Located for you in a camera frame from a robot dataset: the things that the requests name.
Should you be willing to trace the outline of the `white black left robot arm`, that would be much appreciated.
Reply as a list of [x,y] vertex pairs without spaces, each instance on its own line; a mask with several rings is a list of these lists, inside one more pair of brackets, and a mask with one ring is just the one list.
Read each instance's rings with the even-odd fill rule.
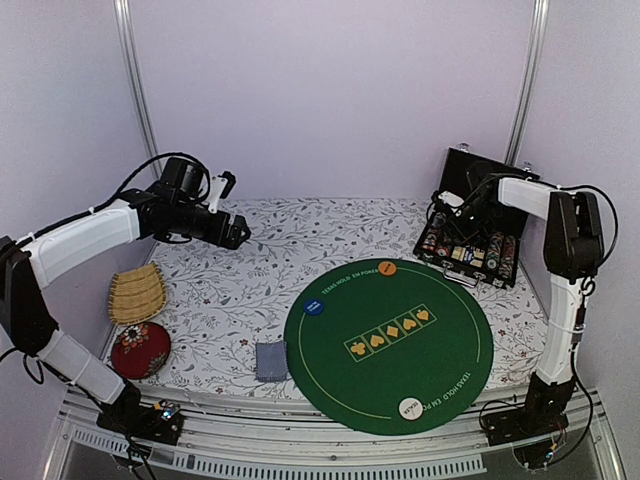
[[229,250],[249,239],[245,218],[218,207],[236,183],[233,174],[212,176],[186,153],[159,158],[162,174],[147,189],[122,183],[96,207],[21,240],[1,240],[1,325],[14,349],[79,388],[100,409],[101,427],[136,437],[179,433],[182,418],[142,406],[137,387],[59,327],[42,291],[102,253],[148,237],[168,243],[178,234]]

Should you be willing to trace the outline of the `orange blind button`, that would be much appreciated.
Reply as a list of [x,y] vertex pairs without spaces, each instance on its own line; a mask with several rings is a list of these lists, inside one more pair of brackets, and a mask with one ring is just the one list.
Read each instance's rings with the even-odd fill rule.
[[398,267],[395,262],[391,260],[383,260],[377,267],[379,273],[383,276],[390,277],[397,273]]

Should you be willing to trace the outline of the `blue blind button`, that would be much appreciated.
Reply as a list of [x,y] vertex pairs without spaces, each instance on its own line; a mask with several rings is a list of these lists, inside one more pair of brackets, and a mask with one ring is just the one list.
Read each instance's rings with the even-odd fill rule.
[[303,312],[308,316],[319,316],[324,312],[325,304],[317,298],[307,299],[303,304]]

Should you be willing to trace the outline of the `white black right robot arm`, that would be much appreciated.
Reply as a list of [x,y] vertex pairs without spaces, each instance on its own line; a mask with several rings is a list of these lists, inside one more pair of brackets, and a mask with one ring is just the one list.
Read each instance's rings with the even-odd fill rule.
[[437,196],[462,228],[481,219],[482,207],[491,200],[546,223],[543,260],[551,284],[546,342],[523,406],[481,415],[491,445],[563,431],[568,424],[566,406],[582,385],[576,358],[588,298],[599,267],[612,252],[602,235],[597,201],[602,194],[593,186],[552,185],[525,173],[489,173],[464,197],[449,191]]

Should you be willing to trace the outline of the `white dealer button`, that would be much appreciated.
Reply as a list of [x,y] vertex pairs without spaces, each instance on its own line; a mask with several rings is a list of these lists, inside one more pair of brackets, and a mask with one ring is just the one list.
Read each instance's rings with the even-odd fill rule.
[[423,403],[414,397],[406,397],[398,405],[399,415],[407,421],[418,420],[423,416],[424,410]]

